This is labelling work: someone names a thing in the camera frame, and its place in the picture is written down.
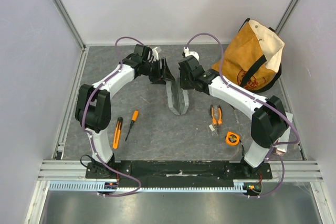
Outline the orange black screwdriver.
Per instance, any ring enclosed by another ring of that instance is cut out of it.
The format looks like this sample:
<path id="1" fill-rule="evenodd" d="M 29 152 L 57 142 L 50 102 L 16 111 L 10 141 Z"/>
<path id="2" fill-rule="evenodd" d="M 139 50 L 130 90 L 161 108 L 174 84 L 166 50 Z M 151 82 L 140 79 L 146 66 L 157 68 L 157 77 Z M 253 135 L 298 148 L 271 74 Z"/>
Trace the orange black screwdriver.
<path id="1" fill-rule="evenodd" d="M 129 134 L 130 134 L 130 131 L 131 131 L 132 127 L 134 126 L 134 123 L 136 122 L 138 116 L 139 116 L 139 111 L 138 111 L 138 110 L 135 110 L 135 111 L 133 112 L 133 115 L 132 115 L 132 118 L 131 118 L 131 122 L 130 122 L 129 130 L 128 130 L 128 132 L 127 132 L 125 141 L 127 141 L 128 137 L 129 137 Z"/>

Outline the grey plastic tool case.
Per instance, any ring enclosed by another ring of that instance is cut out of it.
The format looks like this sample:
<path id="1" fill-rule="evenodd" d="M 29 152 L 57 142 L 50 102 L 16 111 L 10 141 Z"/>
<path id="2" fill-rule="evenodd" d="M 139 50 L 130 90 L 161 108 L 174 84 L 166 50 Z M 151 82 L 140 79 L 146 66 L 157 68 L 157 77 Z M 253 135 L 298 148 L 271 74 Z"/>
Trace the grey plastic tool case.
<path id="1" fill-rule="evenodd" d="M 167 104 L 175 115 L 184 115 L 189 107 L 190 101 L 188 91 L 180 88 L 179 77 L 175 81 L 166 81 Z"/>

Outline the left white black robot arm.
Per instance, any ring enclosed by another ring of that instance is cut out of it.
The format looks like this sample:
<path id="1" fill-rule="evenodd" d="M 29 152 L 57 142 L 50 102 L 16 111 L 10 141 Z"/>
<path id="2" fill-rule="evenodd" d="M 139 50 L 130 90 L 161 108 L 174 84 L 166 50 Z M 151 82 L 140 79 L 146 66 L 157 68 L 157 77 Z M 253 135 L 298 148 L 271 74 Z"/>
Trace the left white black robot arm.
<path id="1" fill-rule="evenodd" d="M 113 151 L 107 134 L 111 99 L 139 76 L 149 77 L 151 84 L 165 85 L 167 81 L 174 81 L 166 59 L 159 57 L 160 52 L 160 47 L 137 44 L 134 52 L 122 59 L 110 74 L 92 85 L 83 84 L 79 88 L 75 119 L 89 138 L 92 157 L 100 162 L 97 172 L 104 178 L 112 177 L 116 171 L 115 164 L 110 162 Z"/>

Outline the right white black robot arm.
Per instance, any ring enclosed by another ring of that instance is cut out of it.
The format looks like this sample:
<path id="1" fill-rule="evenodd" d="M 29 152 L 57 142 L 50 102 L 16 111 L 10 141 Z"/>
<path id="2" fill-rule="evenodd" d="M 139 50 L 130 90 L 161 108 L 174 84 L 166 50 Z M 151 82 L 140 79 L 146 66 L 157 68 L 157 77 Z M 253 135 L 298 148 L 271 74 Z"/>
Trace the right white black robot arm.
<path id="1" fill-rule="evenodd" d="M 193 56 L 183 58 L 178 64 L 182 89 L 221 99 L 251 119 L 253 142 L 241 160 L 240 172 L 245 178 L 254 178 L 274 143 L 288 129 L 289 120 L 282 101 L 276 96 L 262 97 L 222 80 L 216 70 L 204 70 Z"/>

